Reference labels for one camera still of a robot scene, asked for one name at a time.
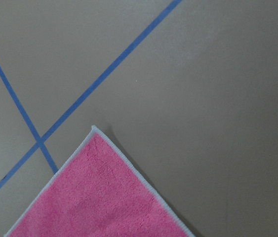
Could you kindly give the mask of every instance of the towel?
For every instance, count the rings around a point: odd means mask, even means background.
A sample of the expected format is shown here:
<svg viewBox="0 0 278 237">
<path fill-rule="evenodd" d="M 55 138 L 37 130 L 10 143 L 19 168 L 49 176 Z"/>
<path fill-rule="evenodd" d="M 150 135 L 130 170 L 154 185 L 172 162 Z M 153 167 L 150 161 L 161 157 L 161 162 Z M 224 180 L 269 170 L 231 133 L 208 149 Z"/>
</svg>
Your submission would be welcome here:
<svg viewBox="0 0 278 237">
<path fill-rule="evenodd" d="M 97 127 L 6 237 L 191 237 L 156 190 Z"/>
</svg>

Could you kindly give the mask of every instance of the gray surface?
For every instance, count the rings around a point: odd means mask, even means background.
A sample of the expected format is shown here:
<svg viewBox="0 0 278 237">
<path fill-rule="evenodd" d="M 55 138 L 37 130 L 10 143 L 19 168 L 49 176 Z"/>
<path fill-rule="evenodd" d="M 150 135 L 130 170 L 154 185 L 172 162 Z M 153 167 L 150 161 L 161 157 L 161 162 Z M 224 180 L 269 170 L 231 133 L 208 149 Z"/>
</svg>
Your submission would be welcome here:
<svg viewBox="0 0 278 237">
<path fill-rule="evenodd" d="M 0 1 L 0 64 L 40 135 L 168 3 Z M 0 108 L 1 179 L 34 140 L 1 81 Z M 277 237 L 278 1 L 182 1 L 47 140 L 58 166 L 92 124 L 199 236 Z M 50 177 L 39 151 L 0 190 L 0 235 Z"/>
</svg>

